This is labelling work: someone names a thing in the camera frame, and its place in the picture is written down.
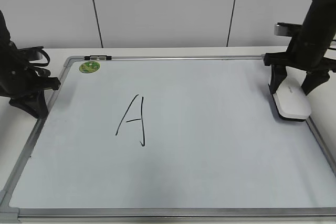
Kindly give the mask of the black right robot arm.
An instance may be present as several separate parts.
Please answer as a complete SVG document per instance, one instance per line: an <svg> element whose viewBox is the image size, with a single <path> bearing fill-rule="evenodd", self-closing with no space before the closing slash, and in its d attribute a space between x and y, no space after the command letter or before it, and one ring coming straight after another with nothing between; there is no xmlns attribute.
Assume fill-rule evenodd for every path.
<svg viewBox="0 0 336 224"><path fill-rule="evenodd" d="M264 56L265 66L271 67L271 94L286 79L287 67L306 72L304 94L327 82L329 71L335 72L335 60L324 56L335 37L335 0L312 0L302 24L276 23L274 34L291 41L286 51Z"/></svg>

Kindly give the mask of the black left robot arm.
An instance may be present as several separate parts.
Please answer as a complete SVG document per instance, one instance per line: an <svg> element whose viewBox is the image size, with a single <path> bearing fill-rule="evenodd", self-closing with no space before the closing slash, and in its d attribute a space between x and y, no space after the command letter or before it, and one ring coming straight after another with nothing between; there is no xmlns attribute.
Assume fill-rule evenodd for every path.
<svg viewBox="0 0 336 224"><path fill-rule="evenodd" d="M50 76L49 64L50 56L43 46L16 47L1 14L1 96L36 119L46 118L45 90L57 91L61 85L57 77Z"/></svg>

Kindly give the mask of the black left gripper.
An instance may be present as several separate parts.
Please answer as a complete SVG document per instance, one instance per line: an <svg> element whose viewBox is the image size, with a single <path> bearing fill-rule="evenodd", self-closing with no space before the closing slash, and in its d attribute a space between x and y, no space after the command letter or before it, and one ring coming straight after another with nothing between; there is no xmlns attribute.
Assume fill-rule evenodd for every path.
<svg viewBox="0 0 336 224"><path fill-rule="evenodd" d="M36 119L48 116L44 90L58 90L61 82L46 69L50 63L43 46L18 49L1 43L1 96Z"/></svg>

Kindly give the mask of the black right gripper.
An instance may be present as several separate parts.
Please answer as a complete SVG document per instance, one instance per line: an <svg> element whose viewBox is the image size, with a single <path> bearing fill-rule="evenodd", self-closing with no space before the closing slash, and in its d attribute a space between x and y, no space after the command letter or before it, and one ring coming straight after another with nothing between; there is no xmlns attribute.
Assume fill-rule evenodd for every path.
<svg viewBox="0 0 336 224"><path fill-rule="evenodd" d="M264 64L271 66L271 94L287 78L286 66L307 71L301 85L305 95L330 79L328 71L335 72L335 60L324 56L335 38L334 31L276 31L275 35L290 37L291 41L286 51L264 56Z"/></svg>

